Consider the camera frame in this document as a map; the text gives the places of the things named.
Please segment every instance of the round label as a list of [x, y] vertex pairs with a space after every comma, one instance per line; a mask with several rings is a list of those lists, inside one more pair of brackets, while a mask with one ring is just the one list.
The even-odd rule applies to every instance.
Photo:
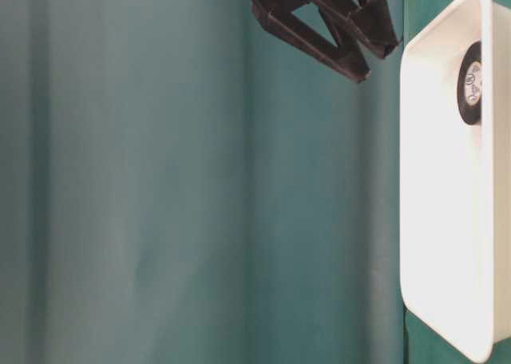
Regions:
[[465, 75], [465, 100], [471, 106], [479, 102], [482, 95], [481, 63], [472, 62]]

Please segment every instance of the black robotic claw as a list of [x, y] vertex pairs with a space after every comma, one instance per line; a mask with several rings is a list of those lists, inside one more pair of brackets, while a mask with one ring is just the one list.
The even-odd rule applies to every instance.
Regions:
[[[293, 11], [314, 3], [337, 46], [299, 20]], [[252, 12], [269, 33], [311, 55], [353, 81], [370, 70], [358, 47], [361, 42], [377, 57], [394, 50], [396, 38], [386, 0], [252, 0]]]

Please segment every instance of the teal fabric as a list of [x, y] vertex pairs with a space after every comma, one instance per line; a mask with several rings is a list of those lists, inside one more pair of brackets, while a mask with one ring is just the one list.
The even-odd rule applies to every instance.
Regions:
[[[405, 38], [408, 42], [419, 33], [453, 0], [405, 0]], [[511, 0], [495, 0], [505, 6], [511, 6]], [[467, 358], [455, 350], [449, 343], [435, 334], [410, 312], [406, 315], [406, 334], [409, 364], [462, 364], [470, 363]], [[511, 339], [498, 343], [489, 364], [511, 362]]]
[[0, 362], [402, 361], [401, 50], [354, 85], [249, 0], [0, 12]]

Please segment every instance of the curtain fold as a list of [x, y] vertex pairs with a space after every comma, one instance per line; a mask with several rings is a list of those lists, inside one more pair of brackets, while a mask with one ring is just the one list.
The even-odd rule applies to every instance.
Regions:
[[0, 12], [0, 361], [402, 361], [401, 50], [355, 85], [249, 0]]

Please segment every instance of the black disc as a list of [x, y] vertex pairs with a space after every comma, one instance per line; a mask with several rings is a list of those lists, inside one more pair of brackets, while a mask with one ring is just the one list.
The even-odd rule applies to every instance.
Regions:
[[481, 102], [481, 41], [478, 41], [466, 50], [458, 74], [458, 108], [466, 124], [475, 125], [481, 120]]

